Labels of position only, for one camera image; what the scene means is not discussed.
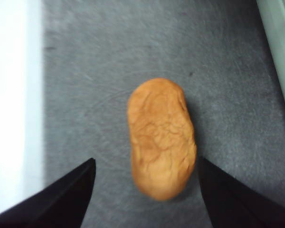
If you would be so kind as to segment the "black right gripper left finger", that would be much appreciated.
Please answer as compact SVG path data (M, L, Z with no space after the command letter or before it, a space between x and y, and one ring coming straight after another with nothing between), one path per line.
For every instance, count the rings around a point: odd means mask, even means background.
M0 228L79 228L93 193L90 158L44 190L0 214Z

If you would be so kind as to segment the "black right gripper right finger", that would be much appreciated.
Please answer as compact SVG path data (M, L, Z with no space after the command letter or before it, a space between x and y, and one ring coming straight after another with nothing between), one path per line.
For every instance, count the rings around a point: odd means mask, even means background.
M250 189L204 157L201 194L215 228L285 228L285 208Z

